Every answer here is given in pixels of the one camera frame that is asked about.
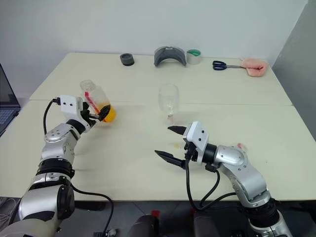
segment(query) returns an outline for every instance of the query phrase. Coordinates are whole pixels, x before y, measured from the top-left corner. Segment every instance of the laptop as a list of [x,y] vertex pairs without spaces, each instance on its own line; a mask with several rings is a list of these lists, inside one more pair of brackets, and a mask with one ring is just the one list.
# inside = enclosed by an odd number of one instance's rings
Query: laptop
[[21,106],[0,64],[0,137],[20,110]]

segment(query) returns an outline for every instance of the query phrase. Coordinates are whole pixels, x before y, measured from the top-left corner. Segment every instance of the orange liquid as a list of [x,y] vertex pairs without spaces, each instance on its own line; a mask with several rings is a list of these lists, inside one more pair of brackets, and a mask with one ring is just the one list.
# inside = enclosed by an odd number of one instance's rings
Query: orange liquid
[[[107,105],[109,105],[109,103],[102,103],[102,104],[97,105],[97,108],[99,111],[101,111],[101,109]],[[111,105],[111,108],[110,108],[108,115],[102,120],[102,122],[113,122],[116,115],[117,115],[117,113],[114,110],[113,106]]]

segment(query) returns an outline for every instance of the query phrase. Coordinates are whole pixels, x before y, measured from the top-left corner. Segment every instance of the pink object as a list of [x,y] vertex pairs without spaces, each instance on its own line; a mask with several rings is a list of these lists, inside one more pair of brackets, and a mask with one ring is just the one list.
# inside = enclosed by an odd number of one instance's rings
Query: pink object
[[247,152],[247,151],[248,151],[247,147],[246,147],[243,143],[238,143],[237,146],[238,146],[240,149],[242,149],[244,152]]
[[241,66],[246,68],[248,74],[252,77],[261,77],[268,69],[267,62],[255,58],[246,58],[241,63]]

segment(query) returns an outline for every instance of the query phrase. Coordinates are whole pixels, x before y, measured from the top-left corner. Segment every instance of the black cable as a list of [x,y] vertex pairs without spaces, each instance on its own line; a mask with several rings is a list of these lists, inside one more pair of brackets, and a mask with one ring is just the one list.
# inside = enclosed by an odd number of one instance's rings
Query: black cable
[[232,195],[236,195],[236,193],[228,193],[228,194],[224,194],[218,198],[216,198],[214,201],[212,201],[211,203],[209,203],[208,205],[206,206],[203,206],[202,208],[198,208],[195,206],[194,202],[193,202],[193,199],[192,199],[192,195],[191,195],[191,190],[190,190],[190,172],[189,172],[189,162],[190,162],[190,159],[186,159],[186,162],[185,162],[185,169],[186,169],[186,183],[187,183],[187,193],[188,193],[188,197],[189,197],[189,202],[191,204],[191,206],[194,208],[194,210],[196,211],[204,211],[208,208],[210,208],[211,206],[213,206],[214,204],[218,203],[220,200],[226,198],[226,197],[229,197],[229,196],[232,196]]
[[53,103],[53,100],[51,100],[49,103],[48,103],[48,106],[44,112],[44,116],[43,116],[43,128],[44,128],[44,135],[46,135],[47,133],[47,130],[46,130],[46,116],[47,116],[47,113],[48,113],[48,110],[51,106],[51,104]]
[[215,173],[217,174],[216,183],[214,184],[213,188],[201,199],[201,201],[199,201],[199,206],[200,207],[203,207],[203,202],[205,202],[205,200],[215,191],[215,189],[217,188],[217,186],[219,184],[221,176],[220,176],[218,170],[215,170]]
[[110,202],[110,204],[111,204],[111,213],[110,213],[110,215],[109,215],[108,221],[107,221],[107,223],[106,223],[106,225],[105,225],[105,228],[104,228],[104,230],[103,230],[103,233],[102,233],[102,236],[105,236],[106,231],[107,231],[107,229],[108,229],[108,227],[109,227],[110,220],[111,220],[112,215],[113,215],[113,211],[114,211],[114,203],[113,203],[112,199],[110,199],[108,196],[106,196],[106,195],[104,195],[104,194],[84,192],[84,191],[81,191],[81,190],[75,188],[75,187],[73,186],[73,184],[70,184],[70,185],[71,185],[71,187],[73,188],[73,190],[76,191],[77,193],[84,194],[84,195],[92,195],[92,196],[104,197],[104,198],[106,198],[106,199]]

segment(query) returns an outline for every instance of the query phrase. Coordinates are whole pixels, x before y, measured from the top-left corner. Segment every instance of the pink sponge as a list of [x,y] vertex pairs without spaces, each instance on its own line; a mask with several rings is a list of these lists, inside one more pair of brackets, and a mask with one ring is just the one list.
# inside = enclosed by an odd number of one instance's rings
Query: pink sponge
[[243,68],[247,69],[247,72],[252,77],[261,77],[266,73],[268,69],[268,63],[265,61],[255,59],[255,58],[246,58],[241,63]]

